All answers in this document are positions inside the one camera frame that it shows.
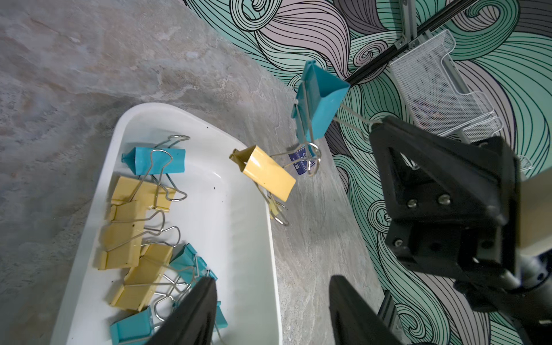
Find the white plastic storage tray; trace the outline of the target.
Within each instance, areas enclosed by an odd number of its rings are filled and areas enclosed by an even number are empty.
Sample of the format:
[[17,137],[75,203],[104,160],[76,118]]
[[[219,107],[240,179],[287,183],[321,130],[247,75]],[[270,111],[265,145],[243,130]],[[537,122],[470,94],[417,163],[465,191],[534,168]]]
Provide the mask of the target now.
[[169,175],[187,198],[165,216],[148,212],[150,225],[164,220],[167,242],[192,244],[217,276],[227,327],[215,344],[280,344],[282,323],[270,215],[254,183],[229,158],[241,139],[164,103],[127,110],[116,124],[78,251],[57,316],[53,344],[110,344],[109,327],[125,312],[109,305],[123,270],[100,271],[96,258],[117,178],[130,176],[122,155],[152,147],[170,135],[185,135],[185,172]]

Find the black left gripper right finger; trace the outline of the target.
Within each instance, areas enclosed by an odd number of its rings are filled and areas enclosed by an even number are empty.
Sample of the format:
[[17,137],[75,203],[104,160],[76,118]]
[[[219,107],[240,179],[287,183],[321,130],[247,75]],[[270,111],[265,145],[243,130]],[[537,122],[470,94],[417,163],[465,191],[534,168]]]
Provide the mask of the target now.
[[343,275],[330,279],[329,310],[335,344],[401,344]]

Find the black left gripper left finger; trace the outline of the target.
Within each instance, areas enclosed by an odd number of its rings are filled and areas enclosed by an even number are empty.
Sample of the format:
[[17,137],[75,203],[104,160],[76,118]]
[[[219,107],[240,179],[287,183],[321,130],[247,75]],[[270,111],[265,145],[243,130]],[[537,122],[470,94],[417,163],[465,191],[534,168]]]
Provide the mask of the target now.
[[201,278],[146,345],[210,344],[216,303],[216,281]]

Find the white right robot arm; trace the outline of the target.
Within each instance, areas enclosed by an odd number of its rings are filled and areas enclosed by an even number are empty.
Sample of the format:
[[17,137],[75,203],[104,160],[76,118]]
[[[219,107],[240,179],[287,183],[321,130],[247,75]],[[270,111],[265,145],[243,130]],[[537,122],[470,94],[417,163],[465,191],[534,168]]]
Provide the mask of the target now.
[[502,137],[471,144],[393,116],[369,136],[408,270],[454,281],[476,312],[509,317],[525,344],[551,343],[551,251],[521,252],[520,161]]

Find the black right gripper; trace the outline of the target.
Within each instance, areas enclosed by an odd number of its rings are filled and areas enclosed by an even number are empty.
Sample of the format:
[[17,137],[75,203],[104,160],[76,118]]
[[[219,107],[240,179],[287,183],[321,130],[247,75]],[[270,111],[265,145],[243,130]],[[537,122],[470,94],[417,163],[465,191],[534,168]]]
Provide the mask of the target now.
[[391,219],[385,244],[408,270],[520,287],[520,172],[501,137],[473,144],[393,116],[369,136]]

